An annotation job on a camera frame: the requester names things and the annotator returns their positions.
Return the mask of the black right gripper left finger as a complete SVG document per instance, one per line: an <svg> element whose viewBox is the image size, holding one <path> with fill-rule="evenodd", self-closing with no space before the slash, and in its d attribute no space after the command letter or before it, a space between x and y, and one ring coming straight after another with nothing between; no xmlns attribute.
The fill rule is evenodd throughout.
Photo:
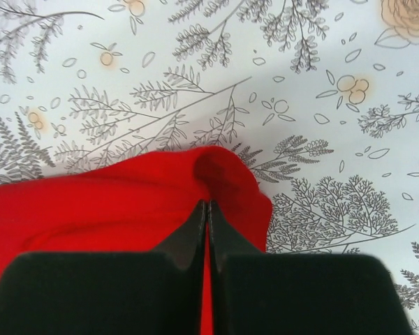
<svg viewBox="0 0 419 335"><path fill-rule="evenodd" d="M147 252L24 253L0 278L0 334L198 334L207 205Z"/></svg>

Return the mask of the red t shirt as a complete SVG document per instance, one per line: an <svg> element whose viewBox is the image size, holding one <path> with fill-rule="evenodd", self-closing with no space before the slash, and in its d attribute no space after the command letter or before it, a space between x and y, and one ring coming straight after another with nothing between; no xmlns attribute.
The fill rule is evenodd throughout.
<svg viewBox="0 0 419 335"><path fill-rule="evenodd" d="M152 152L65 177L0 185L0 278L24 253L147 252L203 201L265 250L272 204L231 151ZM211 334L210 257L205 244L200 332Z"/></svg>

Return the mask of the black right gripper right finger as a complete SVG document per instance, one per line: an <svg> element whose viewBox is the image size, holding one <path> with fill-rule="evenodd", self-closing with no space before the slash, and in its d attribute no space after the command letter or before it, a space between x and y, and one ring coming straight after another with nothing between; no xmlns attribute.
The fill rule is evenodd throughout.
<svg viewBox="0 0 419 335"><path fill-rule="evenodd" d="M209 204L215 334L410 334L383 263L369 255L259 251Z"/></svg>

